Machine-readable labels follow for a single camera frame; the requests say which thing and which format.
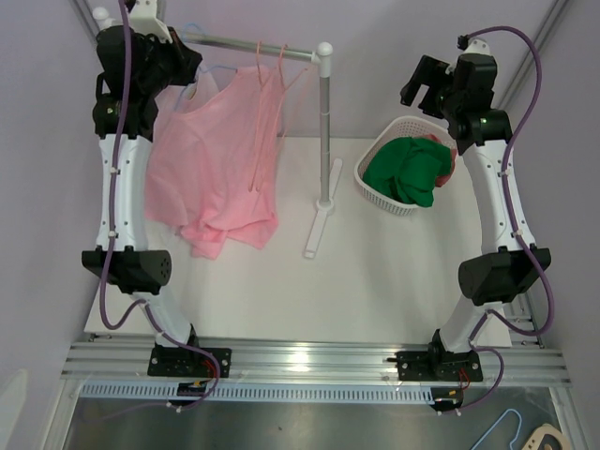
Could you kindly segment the green t-shirt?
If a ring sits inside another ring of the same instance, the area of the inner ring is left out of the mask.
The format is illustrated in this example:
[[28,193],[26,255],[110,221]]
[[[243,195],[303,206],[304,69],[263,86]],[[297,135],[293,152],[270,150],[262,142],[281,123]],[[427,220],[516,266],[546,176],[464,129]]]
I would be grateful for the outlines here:
[[395,138],[383,145],[362,175],[365,184],[396,202],[431,207],[440,163],[428,154],[424,136]]

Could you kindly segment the silver clothes rack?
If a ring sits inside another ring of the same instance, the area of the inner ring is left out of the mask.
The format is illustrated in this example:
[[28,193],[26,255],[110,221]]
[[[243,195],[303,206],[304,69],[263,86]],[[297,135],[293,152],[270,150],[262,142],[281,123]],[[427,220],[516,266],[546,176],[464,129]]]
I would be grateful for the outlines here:
[[[117,20],[110,16],[108,10],[104,7],[95,7],[92,10],[93,20],[97,23],[100,30],[106,29],[117,23]],[[184,31],[177,31],[177,35],[185,43],[203,45],[208,47],[234,50],[244,53],[252,53],[256,50],[257,43],[248,40],[235,39],[230,37],[218,37],[199,31],[198,33],[187,34]],[[262,45],[261,54],[279,54],[278,47],[274,45]],[[330,82],[332,74],[332,56],[333,46],[329,42],[321,42],[314,51],[305,51],[289,48],[285,53],[285,59],[310,63],[318,68],[319,71],[319,89],[320,89],[320,196],[316,201],[316,213],[313,219],[307,243],[303,255],[307,259],[314,259],[319,250],[323,238],[323,232],[329,216],[334,211],[334,196],[338,185],[343,163],[341,159],[336,158],[331,168],[331,95]]]

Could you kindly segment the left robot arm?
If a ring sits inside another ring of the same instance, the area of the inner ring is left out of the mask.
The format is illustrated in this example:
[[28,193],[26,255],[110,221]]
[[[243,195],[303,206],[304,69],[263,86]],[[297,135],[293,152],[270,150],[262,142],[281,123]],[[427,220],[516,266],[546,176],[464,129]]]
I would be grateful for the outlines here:
[[170,85],[186,85],[202,61],[173,28],[165,36],[114,25],[97,35],[95,133],[102,160],[102,209],[96,246],[82,265],[99,278],[103,325],[116,331],[137,308],[150,322],[157,346],[171,348],[169,365],[182,376],[196,373],[202,353],[195,330],[175,304],[168,283],[172,258],[151,249],[144,218],[144,189],[153,149],[157,96]]

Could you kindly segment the white t-shirt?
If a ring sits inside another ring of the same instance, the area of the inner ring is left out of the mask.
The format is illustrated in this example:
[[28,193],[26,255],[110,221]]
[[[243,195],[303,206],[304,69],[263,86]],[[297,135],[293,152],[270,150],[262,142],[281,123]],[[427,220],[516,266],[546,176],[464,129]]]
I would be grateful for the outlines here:
[[196,81],[183,91],[179,106],[186,110],[200,108],[218,93],[214,76],[210,72],[199,72]]

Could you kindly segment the blue hanger on floor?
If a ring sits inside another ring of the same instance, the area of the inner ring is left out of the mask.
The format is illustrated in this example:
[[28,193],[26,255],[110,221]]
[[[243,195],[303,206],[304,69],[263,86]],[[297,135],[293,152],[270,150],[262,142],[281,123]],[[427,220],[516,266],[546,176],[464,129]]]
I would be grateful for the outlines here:
[[498,449],[516,449],[521,430],[523,416],[517,409],[509,408],[483,432],[472,444],[471,449],[492,449],[498,444]]

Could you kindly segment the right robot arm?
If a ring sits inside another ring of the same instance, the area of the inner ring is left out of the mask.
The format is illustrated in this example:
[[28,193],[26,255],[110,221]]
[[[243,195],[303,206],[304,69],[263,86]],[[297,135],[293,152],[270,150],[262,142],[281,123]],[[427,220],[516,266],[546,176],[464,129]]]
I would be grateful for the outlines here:
[[503,307],[528,291],[551,262],[537,246],[524,217],[508,147],[514,133],[506,112],[492,108],[497,64],[493,56],[461,54],[454,65],[421,57],[400,91],[410,106],[421,87],[426,115],[443,118],[468,170],[481,223],[481,254],[458,269],[461,296],[427,346],[427,370],[448,379],[477,365],[475,342],[490,319],[504,321]]

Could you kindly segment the light pink t-shirt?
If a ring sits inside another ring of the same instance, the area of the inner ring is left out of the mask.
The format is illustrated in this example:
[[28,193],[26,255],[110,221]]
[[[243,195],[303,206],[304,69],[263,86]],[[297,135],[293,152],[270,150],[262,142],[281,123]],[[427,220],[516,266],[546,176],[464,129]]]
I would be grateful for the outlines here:
[[145,215],[187,240],[195,257],[216,259],[226,240],[262,249],[278,227],[275,172],[248,192],[259,104],[257,67],[243,67],[200,108],[175,112],[155,138]]

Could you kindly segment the dusty red t-shirt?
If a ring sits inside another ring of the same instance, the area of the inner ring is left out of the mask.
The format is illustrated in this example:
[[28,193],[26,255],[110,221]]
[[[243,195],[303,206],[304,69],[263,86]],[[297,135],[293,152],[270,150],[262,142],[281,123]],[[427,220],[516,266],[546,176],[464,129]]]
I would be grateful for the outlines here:
[[428,154],[440,163],[440,169],[435,178],[435,187],[441,188],[450,180],[454,173],[458,150],[442,144],[433,134],[425,135],[424,139],[428,141]]

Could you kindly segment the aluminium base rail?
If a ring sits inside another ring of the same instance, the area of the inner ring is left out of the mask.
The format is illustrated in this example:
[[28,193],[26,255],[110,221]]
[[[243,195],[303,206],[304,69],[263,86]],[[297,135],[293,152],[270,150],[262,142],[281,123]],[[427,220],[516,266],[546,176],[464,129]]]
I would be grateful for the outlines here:
[[[209,338],[201,344],[232,350],[228,380],[240,383],[382,385],[398,383],[402,363],[395,354],[409,345]],[[71,345],[61,370],[64,380],[141,381],[147,377],[154,340],[150,337],[96,337]],[[501,373],[502,385],[569,387],[563,354],[536,346],[480,355],[484,386]]]

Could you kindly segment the pink wire hanger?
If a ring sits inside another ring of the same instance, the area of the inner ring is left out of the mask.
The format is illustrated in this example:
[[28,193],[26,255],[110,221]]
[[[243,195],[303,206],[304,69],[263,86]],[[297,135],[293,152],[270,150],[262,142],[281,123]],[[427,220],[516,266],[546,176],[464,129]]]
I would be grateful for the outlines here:
[[265,98],[266,98],[266,94],[264,92],[265,92],[266,87],[269,85],[270,80],[273,75],[273,69],[269,68],[268,73],[265,76],[263,76],[263,72],[262,72],[263,66],[262,66],[262,62],[261,62],[262,47],[263,47],[263,42],[260,40],[257,43],[256,53],[255,53],[257,75],[258,75],[258,81],[259,81],[259,87],[260,87],[259,104],[258,104],[258,109],[257,109],[256,127],[255,127],[255,135],[254,135],[253,162],[252,162],[252,169],[251,169],[251,178],[250,178],[249,184],[247,186],[248,192],[258,190],[255,187],[255,183],[256,183],[257,172],[258,172],[258,168],[259,168],[259,162],[260,162],[261,154],[262,154],[261,137],[262,137],[262,128],[263,128],[264,108],[265,108],[264,103],[265,103]]
[[255,183],[255,187],[258,189],[257,191],[263,189],[265,180],[269,179],[270,173],[275,170],[274,167],[277,161],[278,152],[282,146],[282,139],[278,137],[279,132],[282,131],[282,136],[285,136],[289,128],[289,124],[286,122],[284,113],[282,112],[288,91],[310,69],[310,66],[304,66],[293,78],[288,80],[285,75],[283,64],[285,53],[288,49],[288,44],[283,44],[281,46],[277,64],[274,67],[270,67],[273,69],[273,75],[264,92],[266,98],[262,120],[262,154]]

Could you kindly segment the wooden hanger on floor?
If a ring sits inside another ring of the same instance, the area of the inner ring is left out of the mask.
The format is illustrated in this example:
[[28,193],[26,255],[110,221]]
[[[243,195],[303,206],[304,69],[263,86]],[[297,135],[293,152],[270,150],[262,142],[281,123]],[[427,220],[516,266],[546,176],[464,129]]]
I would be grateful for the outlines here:
[[522,446],[522,450],[571,450],[568,439],[554,426],[544,424],[536,428]]

